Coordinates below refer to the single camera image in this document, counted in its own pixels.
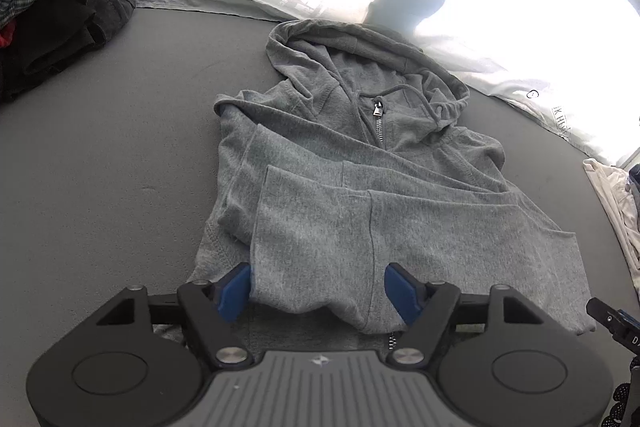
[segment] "white bedsheet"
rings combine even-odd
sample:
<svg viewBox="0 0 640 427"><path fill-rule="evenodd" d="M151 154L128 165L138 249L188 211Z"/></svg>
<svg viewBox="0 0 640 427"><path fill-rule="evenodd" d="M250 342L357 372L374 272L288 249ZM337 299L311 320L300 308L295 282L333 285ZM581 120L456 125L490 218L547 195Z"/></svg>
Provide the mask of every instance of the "white bedsheet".
<svg viewBox="0 0 640 427"><path fill-rule="evenodd" d="M415 39L603 163L620 166L640 146L640 16L629 0L445 0Z"/></svg>

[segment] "zipper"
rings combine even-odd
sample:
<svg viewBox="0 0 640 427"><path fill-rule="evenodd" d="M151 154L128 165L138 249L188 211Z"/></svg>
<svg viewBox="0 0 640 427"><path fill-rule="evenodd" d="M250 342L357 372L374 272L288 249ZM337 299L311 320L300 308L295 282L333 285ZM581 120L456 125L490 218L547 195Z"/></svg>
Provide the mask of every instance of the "zipper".
<svg viewBox="0 0 640 427"><path fill-rule="evenodd" d="M382 103L382 99L377 98L373 101L373 120L376 125L376 133L378 134L378 139L380 140L380 144L385 144L385 136L382 131L382 115L385 112L385 106ZM389 333L388 338L388 347L389 351L392 351L396 344L398 343L398 336L394 331Z"/></svg>
<svg viewBox="0 0 640 427"><path fill-rule="evenodd" d="M384 144L384 136L382 134L382 114L384 113L384 105L382 100L374 100L373 102L373 120L376 124L376 133L381 144Z"/></svg>
<svg viewBox="0 0 640 427"><path fill-rule="evenodd" d="M398 343L398 337L396 336L396 333L395 332L389 333L389 351L394 350L397 343Z"/></svg>

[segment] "blue gripper pad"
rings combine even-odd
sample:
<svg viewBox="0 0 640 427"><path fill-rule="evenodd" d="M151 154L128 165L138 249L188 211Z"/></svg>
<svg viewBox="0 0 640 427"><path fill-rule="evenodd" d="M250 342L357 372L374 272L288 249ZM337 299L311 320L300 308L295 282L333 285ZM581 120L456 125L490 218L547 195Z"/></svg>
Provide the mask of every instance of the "blue gripper pad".
<svg viewBox="0 0 640 427"><path fill-rule="evenodd" d="M226 322L235 322L249 302L251 266L248 263L238 264L214 286L214 304L218 306L218 313Z"/></svg>
<svg viewBox="0 0 640 427"><path fill-rule="evenodd" d="M411 326L422 313L424 302L418 301L418 288L422 285L399 264L391 263L385 268L385 293L407 326Z"/></svg>

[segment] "gray fabric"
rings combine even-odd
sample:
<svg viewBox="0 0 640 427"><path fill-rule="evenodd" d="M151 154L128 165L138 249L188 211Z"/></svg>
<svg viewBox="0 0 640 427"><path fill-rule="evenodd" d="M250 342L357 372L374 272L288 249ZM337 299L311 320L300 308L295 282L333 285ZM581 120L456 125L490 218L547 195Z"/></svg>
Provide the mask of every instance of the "gray fabric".
<svg viewBox="0 0 640 427"><path fill-rule="evenodd" d="M381 334L404 328L382 287L391 261L467 292L511 283L575 333L594 328L575 236L503 178L499 142L454 125L460 81L367 26L283 23L267 52L287 80L216 100L218 199L190 280L251 261L252 300L288 314L328 306L353 327L333 334L342 349L383 349ZM383 144L371 116L381 92ZM250 349L284 335L304 349L327 329L290 315L267 327L261 309L238 327Z"/></svg>
<svg viewBox="0 0 640 427"><path fill-rule="evenodd" d="M467 293L508 281L572 331L589 328L575 313L589 298L575 284L575 235L541 229L516 204L349 190L268 168L251 249L256 301L289 313L323 304L364 333L401 330L383 284L392 262Z"/></svg>

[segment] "hood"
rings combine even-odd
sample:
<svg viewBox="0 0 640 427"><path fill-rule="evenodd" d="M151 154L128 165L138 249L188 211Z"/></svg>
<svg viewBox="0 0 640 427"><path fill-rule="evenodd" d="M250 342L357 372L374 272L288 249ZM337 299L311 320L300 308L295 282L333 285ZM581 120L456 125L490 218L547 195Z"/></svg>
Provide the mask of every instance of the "hood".
<svg viewBox="0 0 640 427"><path fill-rule="evenodd" d="M455 124L468 101L465 84L379 26L285 22L271 31L267 55L316 121L386 150L405 149ZM374 104L382 106L380 128Z"/></svg>

